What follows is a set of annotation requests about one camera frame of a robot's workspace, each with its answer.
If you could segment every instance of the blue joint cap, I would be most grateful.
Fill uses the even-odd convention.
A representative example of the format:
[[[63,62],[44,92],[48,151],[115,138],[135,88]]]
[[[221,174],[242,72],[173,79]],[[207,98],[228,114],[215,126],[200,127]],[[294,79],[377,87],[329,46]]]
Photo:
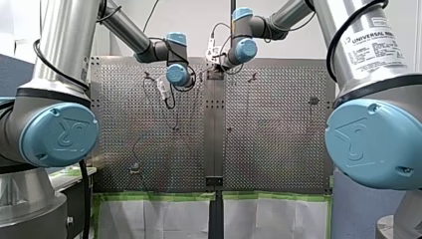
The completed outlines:
[[[328,119],[325,143],[335,165],[372,188],[422,187],[422,123],[402,108],[359,99]]]
[[[251,8],[243,7],[243,8],[236,9],[232,14],[232,18],[233,18],[233,21],[237,21],[241,18],[252,16],[252,15],[254,15],[254,12],[252,11]]]
[[[258,47],[254,40],[252,39],[243,39],[236,46],[236,59],[240,63],[246,63],[251,61],[257,56]]]
[[[185,87],[189,84],[190,75],[185,67],[173,64],[167,68],[167,81],[176,87]]]
[[[186,35],[184,35],[183,33],[179,33],[179,32],[168,33],[166,39],[168,41],[171,41],[183,46],[187,46]]]
[[[99,137],[99,124],[86,107],[60,103],[45,108],[25,126],[22,157],[39,167],[64,167],[84,159]]]

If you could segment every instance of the white plastic sheet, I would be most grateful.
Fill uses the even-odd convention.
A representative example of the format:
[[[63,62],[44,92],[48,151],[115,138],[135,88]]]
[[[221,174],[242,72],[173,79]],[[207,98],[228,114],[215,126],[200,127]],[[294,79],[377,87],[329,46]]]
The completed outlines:
[[[272,193],[226,195],[225,239],[324,239],[330,198]]]
[[[96,212],[100,239],[208,239],[209,199],[114,196]]]

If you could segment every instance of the metal pegboard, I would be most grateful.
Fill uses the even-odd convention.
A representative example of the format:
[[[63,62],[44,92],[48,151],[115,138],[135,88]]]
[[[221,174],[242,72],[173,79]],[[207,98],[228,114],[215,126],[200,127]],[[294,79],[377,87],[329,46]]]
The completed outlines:
[[[256,60],[229,77],[224,189],[329,193],[333,97],[323,61]]]
[[[198,83],[189,93],[174,92],[176,108],[168,110],[155,82],[144,79],[145,73],[153,79],[164,74],[165,64],[92,60],[92,109],[101,123],[96,191],[204,191],[205,64],[191,61]]]

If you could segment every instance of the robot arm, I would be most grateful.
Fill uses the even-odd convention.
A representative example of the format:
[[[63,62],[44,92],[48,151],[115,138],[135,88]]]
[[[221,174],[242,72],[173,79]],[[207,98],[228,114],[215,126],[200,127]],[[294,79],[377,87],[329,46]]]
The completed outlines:
[[[316,11],[327,45],[327,70],[340,92],[325,143],[336,166],[372,188],[422,187],[422,76],[408,69],[383,8],[387,0],[290,0],[269,19],[249,8],[233,13],[232,48],[221,67],[252,60],[252,38],[283,40]]]
[[[98,15],[139,62],[167,61],[172,85],[193,84],[183,34],[170,33],[153,43],[115,8],[110,0],[49,2],[42,39],[35,44],[40,58],[33,79],[19,87],[15,99],[0,99],[0,173],[19,171],[22,164],[72,165],[93,149],[99,124],[89,110],[86,90]]]
[[[140,63],[167,61],[167,80],[176,87],[190,87],[193,84],[188,71],[186,36],[169,33],[166,39],[153,43],[125,14],[117,10],[110,0],[102,1],[100,15],[103,23],[133,51]]]
[[[312,10],[305,0],[290,0],[270,18],[254,16],[250,8],[233,12],[232,48],[222,61],[222,67],[231,69],[251,61],[258,53],[253,38],[284,40],[289,30],[307,17]]]

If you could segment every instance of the cable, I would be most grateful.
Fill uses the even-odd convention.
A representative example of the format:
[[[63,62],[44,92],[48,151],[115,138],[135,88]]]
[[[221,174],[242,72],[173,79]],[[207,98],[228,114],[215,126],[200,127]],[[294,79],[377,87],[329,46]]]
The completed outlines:
[[[90,191],[90,180],[88,179],[87,165],[85,160],[79,162],[81,168],[82,182],[84,185],[84,232],[83,239],[90,238],[90,227],[91,227],[91,191]]]
[[[177,92],[180,92],[180,93],[190,92],[195,87],[195,84],[196,84],[196,72],[195,72],[195,70],[191,66],[188,65],[187,67],[192,71],[192,73],[190,74],[191,76],[193,76],[192,84],[187,89],[183,89],[183,90],[182,89],[178,89],[176,86],[172,85],[173,88],[174,88],[174,90],[176,90]]]
[[[168,98],[166,98],[165,100],[164,100],[164,102],[165,102],[165,106],[169,109],[169,110],[173,110],[175,107],[176,107],[176,100],[174,99],[174,93],[173,93],[173,88],[170,86],[170,91],[171,91],[171,97],[173,98],[173,106],[171,107],[169,104],[168,104]]]
[[[229,25],[222,23],[222,22],[217,23],[217,24],[214,25],[214,28],[212,29],[212,32],[211,32],[212,38],[214,37],[215,30],[217,29],[218,26],[224,26],[224,27],[228,28],[229,30],[231,30],[231,27]]]
[[[227,40],[224,42],[223,46],[221,47],[220,54],[219,54],[218,58],[220,59],[220,65],[221,65],[221,69],[223,69],[223,72],[224,72],[225,74],[227,74],[227,75],[234,76],[234,75],[236,75],[236,74],[239,74],[239,73],[242,71],[244,64],[242,64],[242,65],[241,65],[240,69],[239,69],[237,72],[235,72],[235,73],[231,73],[231,72],[226,71],[226,70],[224,69],[223,64],[222,64],[222,62],[221,62],[221,57],[222,57],[222,56],[224,56],[224,55],[226,55],[226,54],[223,54],[223,49],[224,49],[224,47],[227,45],[227,43],[229,42],[229,40],[231,39],[231,37],[232,37],[232,36],[229,36],[229,37],[227,38]]]
[[[102,15],[100,16],[100,18],[103,18],[106,16],[106,5],[107,5],[107,0],[103,0],[103,8],[101,9]]]
[[[305,0],[305,3],[307,3],[308,7],[313,10],[313,12],[316,10],[314,7],[314,4],[311,2],[311,0]]]
[[[86,85],[86,84],[84,84],[84,83],[82,83],[82,82],[80,82],[80,81],[78,81],[78,80],[76,80],[75,78],[72,78],[72,77],[70,77],[70,76],[68,76],[68,75],[66,75],[66,74],[64,74],[63,72],[61,72],[59,69],[57,69],[55,66],[53,66],[53,64],[51,64],[49,61],[47,61],[47,59],[44,57],[44,55],[41,53],[41,50],[40,50],[40,39],[38,39],[37,41],[35,41],[34,42],[34,45],[33,45],[33,47],[34,47],[34,52],[35,52],[35,54],[37,55],[37,57],[48,67],[48,68],[50,68],[53,72],[55,72],[57,75],[59,75],[59,76],[61,76],[61,77],[63,77],[63,78],[65,78],[65,79],[67,79],[68,81],[70,81],[70,82],[72,82],[73,84],[75,84],[75,85],[78,85],[78,86],[80,86],[80,87],[82,87],[83,89],[84,89],[84,91],[87,91],[88,89],[89,89],[89,87]]]
[[[315,17],[316,14],[317,13],[314,12],[313,15],[304,24],[302,24],[301,26],[299,26],[297,28],[283,29],[283,28],[277,27],[277,29],[279,29],[281,31],[285,31],[285,32],[295,32],[295,31],[301,30],[303,27],[305,27],[307,24],[309,24],[313,20],[313,18]]]
[[[152,14],[154,13],[155,7],[157,6],[158,2],[159,2],[159,0],[155,1],[154,6],[152,7],[151,13],[149,13],[149,17],[145,22],[145,26],[143,27],[143,33],[145,33],[145,31],[146,31],[146,27],[148,26],[149,20],[151,20]]]
[[[110,14],[108,14],[107,16],[105,16],[105,17],[102,17],[102,18],[99,18],[99,19],[97,19],[97,23],[102,23],[103,21],[106,21],[106,20],[108,20],[108,18],[110,18],[110,17],[112,17],[116,12],[118,12],[118,11],[120,11],[120,9],[121,9],[121,6],[118,6],[118,7],[116,7]]]
[[[364,12],[366,12],[366,10],[368,10],[369,8],[377,5],[377,4],[381,4],[383,3],[384,5],[382,6],[382,8],[387,7],[388,5],[388,0],[373,0],[372,2],[364,5],[363,7],[357,9],[353,14],[350,15],[350,17],[347,18],[347,20],[343,23],[343,25],[341,25],[341,27],[337,30],[337,32],[334,34],[334,36],[332,37],[331,42],[329,43],[328,49],[327,49],[327,54],[326,54],[326,69],[328,70],[329,76],[335,81],[337,82],[337,77],[335,76],[335,73],[333,71],[332,68],[332,62],[333,62],[333,56],[335,53],[335,49],[342,37],[342,35],[345,33],[345,31],[347,31],[348,27],[353,24],[354,21],[357,20],[357,18],[359,18]]]

